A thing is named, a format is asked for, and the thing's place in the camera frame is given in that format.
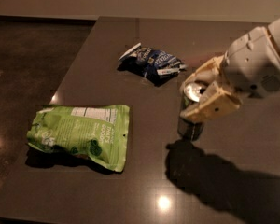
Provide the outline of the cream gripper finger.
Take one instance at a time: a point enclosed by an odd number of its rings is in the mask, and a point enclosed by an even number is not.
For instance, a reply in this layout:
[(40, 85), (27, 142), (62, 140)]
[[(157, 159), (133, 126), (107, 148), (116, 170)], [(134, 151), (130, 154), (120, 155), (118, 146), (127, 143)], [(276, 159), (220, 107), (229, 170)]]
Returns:
[(180, 92), (182, 94), (216, 94), (224, 91), (225, 78), (222, 71), (224, 56), (213, 57), (182, 83)]
[(192, 121), (206, 122), (236, 111), (242, 104), (241, 99), (224, 86), (222, 93), (203, 94), (198, 107), (189, 112)]

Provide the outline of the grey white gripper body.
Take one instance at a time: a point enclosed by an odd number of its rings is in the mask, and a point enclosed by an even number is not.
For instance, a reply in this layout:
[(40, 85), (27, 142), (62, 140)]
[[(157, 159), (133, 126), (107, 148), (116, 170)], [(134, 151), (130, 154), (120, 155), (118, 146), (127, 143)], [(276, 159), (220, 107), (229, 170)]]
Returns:
[(280, 91), (280, 26), (256, 27), (235, 40), (222, 68), (233, 87), (254, 97)]

